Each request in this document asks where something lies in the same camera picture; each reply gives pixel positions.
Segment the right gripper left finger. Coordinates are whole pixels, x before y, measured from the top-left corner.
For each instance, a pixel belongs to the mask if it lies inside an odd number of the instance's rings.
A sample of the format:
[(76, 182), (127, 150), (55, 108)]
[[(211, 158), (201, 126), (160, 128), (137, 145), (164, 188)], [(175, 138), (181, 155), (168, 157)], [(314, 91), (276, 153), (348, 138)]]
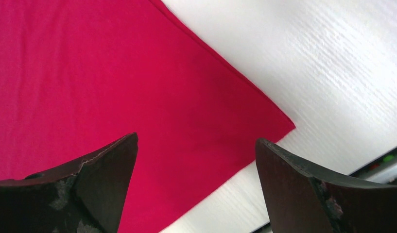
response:
[(0, 233), (115, 233), (138, 135), (22, 180), (0, 181)]

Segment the red t shirt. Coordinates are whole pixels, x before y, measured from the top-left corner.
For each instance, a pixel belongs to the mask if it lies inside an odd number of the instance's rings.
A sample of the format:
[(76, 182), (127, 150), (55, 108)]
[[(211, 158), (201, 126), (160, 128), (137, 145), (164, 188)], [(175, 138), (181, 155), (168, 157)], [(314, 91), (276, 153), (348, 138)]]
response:
[(158, 0), (0, 0), (0, 180), (138, 134), (122, 233), (157, 233), (291, 120)]

